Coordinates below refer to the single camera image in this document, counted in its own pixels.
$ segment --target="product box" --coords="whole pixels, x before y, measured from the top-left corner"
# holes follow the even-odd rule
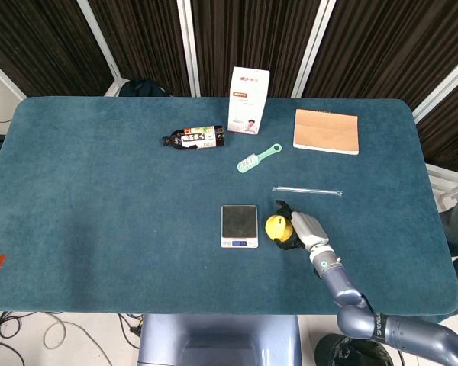
[[[256,135],[268,94],[269,71],[234,67],[227,130]]]

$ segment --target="blue felt table cover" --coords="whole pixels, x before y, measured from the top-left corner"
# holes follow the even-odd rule
[[[226,98],[23,101],[0,154],[0,310],[336,313],[304,250],[264,222],[316,216],[378,311],[449,313],[458,287],[409,108],[398,100],[268,99],[260,134],[178,151],[161,137],[227,125]],[[360,154],[292,147],[295,109],[359,118]],[[274,143],[282,152],[240,174]],[[271,192],[337,189],[343,197]],[[256,204],[258,249],[221,248],[221,205]]]

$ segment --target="dark curtain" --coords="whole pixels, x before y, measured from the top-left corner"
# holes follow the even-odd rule
[[[268,95],[290,97],[318,0],[192,0],[202,96],[228,96],[234,66],[271,72]]]
[[[426,162],[458,172],[458,87],[418,123]]]
[[[121,76],[190,96],[176,0],[90,0]]]
[[[103,95],[113,82],[75,0],[0,0],[0,68],[30,97]]]
[[[303,96],[412,109],[458,63],[458,0],[338,0]]]

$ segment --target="white wire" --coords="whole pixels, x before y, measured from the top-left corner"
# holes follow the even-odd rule
[[[44,332],[43,334],[43,345],[44,347],[46,347],[47,349],[56,349],[56,348],[59,348],[63,343],[64,343],[64,340],[66,338],[66,325],[68,326],[74,326],[76,328],[78,328],[79,330],[81,330],[82,332],[85,333],[85,335],[97,346],[97,348],[100,350],[100,352],[103,354],[105,360],[108,362],[108,364],[110,366],[113,366],[110,359],[108,358],[107,354],[105,353],[105,351],[102,349],[102,347],[100,347],[100,344],[98,344],[93,338],[91,335],[89,335],[89,333],[84,329],[82,328],[81,326],[79,326],[78,324],[75,324],[75,323],[71,323],[71,322],[65,322],[63,320],[61,320],[60,318],[58,318],[57,316],[53,315],[53,314],[49,314],[49,313],[43,313],[43,314],[46,314],[46,315],[49,315],[51,316],[52,318],[54,318],[56,320],[55,323],[51,324],[47,329],[46,329],[46,332]],[[56,325],[60,324],[61,327],[63,328],[63,336],[61,337],[61,340],[57,343],[57,345],[54,345],[54,346],[49,346],[47,345],[46,343],[46,337],[47,337],[47,333]]]

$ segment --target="brown notebook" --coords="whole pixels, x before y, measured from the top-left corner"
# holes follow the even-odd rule
[[[358,155],[358,117],[298,109],[295,113],[293,146]]]

